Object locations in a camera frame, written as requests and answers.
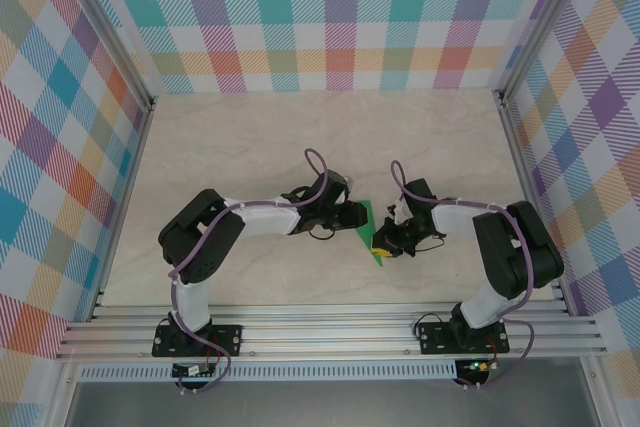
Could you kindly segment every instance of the plaid wall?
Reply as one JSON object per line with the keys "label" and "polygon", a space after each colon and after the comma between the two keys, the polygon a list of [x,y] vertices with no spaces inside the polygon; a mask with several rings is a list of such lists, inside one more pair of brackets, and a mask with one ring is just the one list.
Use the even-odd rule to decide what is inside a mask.
{"label": "plaid wall", "polygon": [[0,425],[32,425],[143,110],[76,0],[0,0]]}
{"label": "plaid wall", "polygon": [[122,25],[122,21],[120,20],[120,17],[118,17],[118,14],[116,14],[116,11],[113,7],[113,4],[111,3],[111,0],[100,0],[100,2],[102,3],[102,7],[104,8],[105,13],[109,17],[109,20],[111,20],[111,24],[113,25],[116,32],[118,33],[118,36],[120,37],[123,47],[127,50],[129,55],[131,56],[131,60],[133,60],[133,63],[138,69],[138,73],[140,74],[142,81],[147,87],[147,90],[153,93],[154,95],[158,95],[159,92],[151,82],[149,78],[149,74],[147,72],[147,68],[142,62],[142,60],[140,59],[140,55],[138,54],[138,52],[136,52],[136,49],[133,46],[133,42],[131,41],[129,34],[127,34],[127,30]]}
{"label": "plaid wall", "polygon": [[578,309],[640,425],[640,0],[570,0],[511,106]]}
{"label": "plaid wall", "polygon": [[538,24],[538,20],[540,18],[540,14],[542,14],[544,8],[547,6],[548,1],[549,0],[537,0],[535,7],[533,8],[531,13],[529,14],[529,17],[527,19],[527,22],[525,23],[524,29],[522,29],[522,32],[520,33],[520,37],[518,38],[518,42],[517,42],[515,48],[513,49],[513,51],[511,52],[511,56],[509,57],[509,61],[507,62],[507,66],[504,69],[504,72],[500,76],[500,80],[498,82],[498,85],[497,86],[491,86],[492,88],[495,87],[495,89],[497,89],[497,90],[504,89],[505,84],[507,83],[507,80],[509,79],[509,76],[513,72],[513,68],[515,67],[516,62],[520,58],[520,54],[522,53],[522,49],[524,48],[524,46],[527,44],[527,42],[531,38],[531,34],[533,33],[534,28]]}
{"label": "plaid wall", "polygon": [[124,1],[174,93],[486,86],[523,4]]}

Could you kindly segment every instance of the mounting plate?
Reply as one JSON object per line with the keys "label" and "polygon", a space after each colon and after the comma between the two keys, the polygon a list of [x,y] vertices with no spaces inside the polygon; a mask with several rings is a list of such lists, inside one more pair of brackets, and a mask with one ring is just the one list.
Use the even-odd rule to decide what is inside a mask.
{"label": "mounting plate", "polygon": [[491,339],[496,345],[496,352],[506,354],[510,349],[504,324],[496,322],[495,325],[496,327],[485,337],[478,339],[469,348],[462,349],[453,336],[449,322],[421,322],[418,324],[420,353],[423,355],[493,354],[493,346],[488,342],[488,339]]}
{"label": "mounting plate", "polygon": [[[240,355],[241,325],[209,324],[197,334],[225,349],[231,357]],[[207,352],[209,347],[193,340],[174,323],[158,325],[156,328],[152,357],[206,357]],[[215,359],[217,354],[209,352],[209,355]]]}

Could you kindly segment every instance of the aluminum rail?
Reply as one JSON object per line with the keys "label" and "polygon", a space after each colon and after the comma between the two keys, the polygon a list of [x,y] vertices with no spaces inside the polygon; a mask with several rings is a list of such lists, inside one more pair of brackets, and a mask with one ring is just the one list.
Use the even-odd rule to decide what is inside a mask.
{"label": "aluminum rail", "polygon": [[[449,318],[453,303],[212,306],[214,322],[243,326],[242,361],[465,359],[477,355],[422,356],[412,326],[426,312]],[[58,352],[63,362],[173,362],[151,357],[156,325],[168,306],[96,307],[91,322],[72,323]],[[512,318],[536,331],[531,357],[599,356],[606,345],[591,317],[572,317],[561,300],[531,301]],[[528,329],[507,325],[518,357]]]}
{"label": "aluminum rail", "polygon": [[562,15],[567,2],[569,2],[569,0],[547,0],[533,33],[520,53],[516,65],[505,84],[503,90],[506,99],[509,100],[513,97],[518,87],[522,84],[522,81],[526,78],[542,45],[545,40],[547,40],[547,36],[556,26],[558,19]]}
{"label": "aluminum rail", "polygon": [[[522,148],[518,142],[516,134],[517,129],[513,119],[513,114],[511,110],[507,108],[505,102],[503,102],[497,92],[494,92],[494,99],[525,198],[533,204],[538,212],[544,212],[535,188],[531,170],[527,168],[524,153],[522,152]],[[571,290],[569,289],[566,277],[562,277],[559,283],[554,284],[555,285],[552,287],[554,289],[554,297],[564,299],[569,313],[577,315],[578,308],[571,295]],[[591,397],[593,398],[596,411],[598,412],[600,423],[611,427],[622,427],[623,422],[621,421],[619,412],[617,411],[614,394],[606,378],[607,369],[603,365],[602,359],[598,357],[584,356],[580,361],[585,372],[585,378],[587,379]]]}
{"label": "aluminum rail", "polygon": [[78,0],[78,2],[82,7],[82,11],[91,21],[96,34],[109,51],[118,69],[120,69],[120,73],[127,81],[127,85],[138,103],[144,105],[148,111],[152,110],[155,94],[145,86],[138,68],[133,63],[122,40],[120,40],[100,0]]}

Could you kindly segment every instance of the purple cable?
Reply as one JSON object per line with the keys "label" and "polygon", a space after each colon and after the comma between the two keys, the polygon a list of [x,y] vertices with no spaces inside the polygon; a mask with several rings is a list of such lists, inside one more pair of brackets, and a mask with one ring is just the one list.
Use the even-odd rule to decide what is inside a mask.
{"label": "purple cable", "polygon": [[[396,174],[396,169],[400,171],[400,177],[401,177],[402,180],[400,180],[398,178],[398,175]],[[500,212],[507,219],[509,224],[511,224],[511,227],[513,227],[513,230],[515,231],[516,236],[518,237],[518,240],[520,241],[520,246],[522,247],[522,252],[524,253],[524,260],[525,260],[525,263],[526,263],[526,266],[527,266],[527,290],[526,290],[522,300],[520,300],[518,303],[512,305],[511,307],[507,307],[502,312],[500,312],[496,317],[498,319],[504,320],[504,322],[507,322],[507,323],[526,325],[529,328],[529,331],[531,332],[531,336],[529,338],[529,344],[527,345],[527,348],[524,350],[524,352],[522,353],[520,358],[516,361],[515,365],[511,369],[509,369],[509,371],[507,371],[506,373],[502,374],[497,379],[491,380],[491,381],[485,383],[484,385],[485,386],[489,386],[489,385],[497,384],[501,379],[504,379],[505,377],[508,377],[509,375],[511,375],[512,372],[516,369],[516,367],[524,359],[526,359],[527,355],[529,355],[529,352],[531,352],[531,348],[533,347],[533,341],[535,340],[535,332],[533,330],[533,325],[531,325],[529,322],[524,321],[524,320],[504,319],[505,315],[507,315],[510,312],[513,312],[514,310],[517,310],[517,309],[521,308],[522,306],[524,306],[529,301],[529,299],[531,298],[531,293],[533,292],[533,283],[534,283],[533,261],[531,259],[531,252],[529,251],[529,246],[527,245],[527,240],[524,238],[524,234],[522,233],[522,230],[520,229],[520,226],[518,225],[518,221],[506,209],[504,209],[503,207],[500,207],[499,205],[483,204],[482,202],[471,202],[471,201],[467,201],[467,200],[436,200],[436,199],[429,199],[427,197],[421,197],[419,195],[416,195],[416,194],[410,192],[405,187],[405,184],[407,183],[407,179],[406,179],[406,177],[404,175],[404,169],[402,168],[402,164],[397,160],[394,160],[393,162],[391,162],[391,176],[393,177],[393,180],[395,181],[395,183],[398,184],[398,187],[400,187],[400,190],[402,191],[402,193],[404,195],[407,195],[407,196],[411,197],[412,199],[419,200],[421,202],[427,202],[429,204],[462,205],[462,206],[465,206],[465,207],[473,207],[473,208],[482,209],[482,210],[494,210],[494,211]]]}
{"label": "purple cable", "polygon": [[[313,165],[313,162],[311,161],[311,158],[309,157],[309,154],[315,155],[318,158],[318,160],[320,160],[320,163],[322,164],[322,172],[319,171],[316,168],[315,165]],[[320,196],[324,193],[324,190],[327,187],[327,183],[329,181],[329,169],[327,168],[327,163],[325,162],[324,158],[322,157],[322,155],[320,155],[320,153],[317,150],[311,149],[311,148],[307,148],[307,149],[304,150],[304,156],[307,159],[307,162],[309,163],[309,165],[311,166],[313,171],[318,175],[322,175],[322,184],[320,185],[320,189],[318,189],[318,192],[316,192],[309,199],[303,200],[302,202],[296,202],[294,204],[289,204],[289,203],[280,204],[280,203],[275,202],[273,200],[250,200],[250,201],[247,201],[247,202],[242,202],[242,203],[230,205],[229,207],[223,209],[218,215],[216,215],[214,217],[214,219],[211,222],[211,224],[209,224],[209,226],[203,232],[203,234],[200,237],[200,239],[198,240],[198,242],[196,242],[196,245],[193,247],[191,252],[189,252],[189,255],[187,255],[184,258],[184,260],[182,262],[180,262],[180,264],[178,266],[176,266],[171,272],[169,272],[169,277],[171,277],[171,279],[172,279],[172,282],[171,282],[171,305],[172,305],[172,309],[173,309],[173,316],[174,316],[174,319],[176,320],[176,323],[178,324],[180,329],[182,329],[182,331],[185,332],[189,337],[191,337],[192,339],[196,340],[197,342],[200,342],[203,345],[206,345],[207,347],[210,347],[211,349],[215,350],[216,352],[219,352],[220,354],[224,355],[225,358],[227,359],[227,365],[226,365],[225,369],[222,371],[222,373],[218,377],[213,379],[212,381],[208,382],[204,387],[202,387],[200,389],[191,389],[191,390],[186,389],[182,385],[182,377],[179,378],[178,379],[178,386],[181,389],[180,393],[188,392],[188,393],[192,393],[192,394],[197,394],[197,393],[200,393],[200,392],[207,391],[207,390],[215,387],[216,385],[218,385],[220,383],[220,381],[222,381],[222,379],[229,373],[229,370],[231,369],[231,356],[229,355],[229,352],[227,352],[225,349],[223,349],[222,347],[220,347],[217,344],[214,344],[213,342],[210,342],[210,341],[200,337],[199,335],[197,335],[195,332],[193,332],[191,329],[189,329],[185,325],[184,321],[182,320],[182,317],[180,316],[180,313],[178,312],[178,296],[177,296],[178,274],[180,273],[180,271],[182,271],[184,268],[186,268],[189,265],[189,263],[194,259],[194,257],[196,255],[198,255],[198,252],[200,252],[200,249],[202,248],[202,245],[207,240],[207,237],[209,237],[209,235],[211,235],[211,232],[213,231],[215,226],[220,222],[220,219],[222,219],[222,217],[227,215],[229,212],[232,212],[234,210],[241,209],[241,208],[243,209],[243,208],[246,208],[246,207],[255,207],[255,206],[264,206],[264,205],[271,205],[271,206],[279,207],[279,208],[282,208],[282,209],[298,209],[300,207],[304,207],[305,205],[309,205],[310,203],[315,202],[316,200],[318,200],[320,198]]]}

